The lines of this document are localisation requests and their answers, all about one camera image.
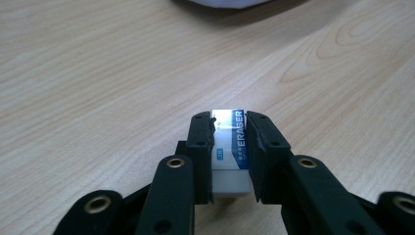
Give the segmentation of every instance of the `black plastic part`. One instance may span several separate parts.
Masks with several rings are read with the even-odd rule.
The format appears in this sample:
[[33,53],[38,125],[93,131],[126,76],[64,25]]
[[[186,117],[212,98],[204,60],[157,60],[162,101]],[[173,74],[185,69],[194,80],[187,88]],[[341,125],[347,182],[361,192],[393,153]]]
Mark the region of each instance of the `black plastic part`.
[[323,163],[297,156],[289,170],[310,234],[385,234]]
[[134,234],[150,187],[151,184],[124,198],[125,222],[123,223],[122,229],[119,230],[119,234]]
[[194,234],[192,160],[174,155],[159,163],[135,234]]
[[389,234],[415,234],[415,197],[401,192],[381,194],[375,207],[378,223]]
[[61,220],[54,234],[116,234],[124,218],[121,195],[115,191],[99,190],[80,198]]
[[195,179],[195,204],[213,201],[211,193],[211,150],[214,145],[214,118],[210,112],[192,117],[186,142],[186,156],[192,159]]
[[247,112],[246,132],[256,200],[263,204],[283,204],[289,187],[282,169],[293,155],[290,144],[272,120],[259,113]]

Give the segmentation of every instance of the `wood grain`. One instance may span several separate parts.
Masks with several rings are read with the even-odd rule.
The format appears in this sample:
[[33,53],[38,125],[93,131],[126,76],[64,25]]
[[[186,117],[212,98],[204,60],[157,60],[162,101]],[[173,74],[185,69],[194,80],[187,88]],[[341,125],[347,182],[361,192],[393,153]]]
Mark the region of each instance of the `wood grain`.
[[[51,234],[81,196],[127,196],[193,114],[267,114],[352,193],[415,194],[415,3],[3,0],[0,233]],[[197,234],[286,234],[254,195],[196,206]]]

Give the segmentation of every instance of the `eraser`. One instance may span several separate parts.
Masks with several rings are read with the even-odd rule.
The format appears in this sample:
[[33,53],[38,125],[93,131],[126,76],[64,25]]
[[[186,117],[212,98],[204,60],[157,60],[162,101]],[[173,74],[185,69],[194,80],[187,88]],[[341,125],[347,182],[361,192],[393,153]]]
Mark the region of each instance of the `eraser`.
[[241,197],[252,191],[245,138],[244,110],[212,110],[212,192],[217,197]]

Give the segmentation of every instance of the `wooden table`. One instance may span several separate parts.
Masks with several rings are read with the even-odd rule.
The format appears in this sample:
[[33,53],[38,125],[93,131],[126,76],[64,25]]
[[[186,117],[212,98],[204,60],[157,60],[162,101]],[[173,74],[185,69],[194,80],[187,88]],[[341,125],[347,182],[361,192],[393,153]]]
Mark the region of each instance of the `wooden table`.
[[[350,192],[415,194],[415,3],[0,3],[0,233],[51,234],[98,190],[127,196],[192,115],[271,117]],[[285,234],[251,194],[196,206],[196,234]]]

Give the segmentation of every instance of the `white object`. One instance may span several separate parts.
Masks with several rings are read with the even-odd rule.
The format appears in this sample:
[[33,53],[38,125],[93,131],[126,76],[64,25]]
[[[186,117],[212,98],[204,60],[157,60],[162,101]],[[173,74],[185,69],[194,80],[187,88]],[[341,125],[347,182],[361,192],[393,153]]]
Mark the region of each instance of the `white object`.
[[212,8],[247,8],[269,0],[190,0],[201,5]]
[[212,110],[212,192],[217,197],[241,197],[252,191],[243,110]]

